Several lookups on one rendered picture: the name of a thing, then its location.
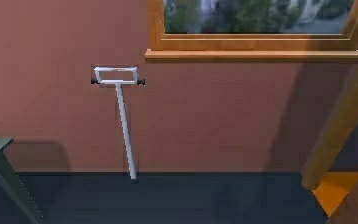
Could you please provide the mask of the wooden framed window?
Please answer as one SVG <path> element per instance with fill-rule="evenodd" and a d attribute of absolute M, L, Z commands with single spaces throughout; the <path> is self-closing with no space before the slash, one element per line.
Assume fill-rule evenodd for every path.
<path fill-rule="evenodd" d="M 339 34 L 167 34 L 163 0 L 147 0 L 149 63 L 358 63 L 358 0 Z"/>

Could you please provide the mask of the dark green table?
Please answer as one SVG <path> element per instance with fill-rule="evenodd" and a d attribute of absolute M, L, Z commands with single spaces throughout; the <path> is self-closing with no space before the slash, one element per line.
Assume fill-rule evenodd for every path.
<path fill-rule="evenodd" d="M 31 224 L 43 224 L 41 211 L 5 156 L 4 150 L 13 142 L 12 137 L 0 137 L 0 186 Z"/>

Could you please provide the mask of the brown wooden door frame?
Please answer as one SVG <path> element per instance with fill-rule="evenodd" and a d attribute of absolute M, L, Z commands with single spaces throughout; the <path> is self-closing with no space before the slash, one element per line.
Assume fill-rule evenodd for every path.
<path fill-rule="evenodd" d="M 358 51 L 358 0 L 354 1 L 343 34 L 352 49 Z M 329 171 L 357 125 L 358 71 L 346 81 L 302 169 L 302 186 L 323 205 L 328 216 L 335 213 L 358 180 L 358 172 Z"/>

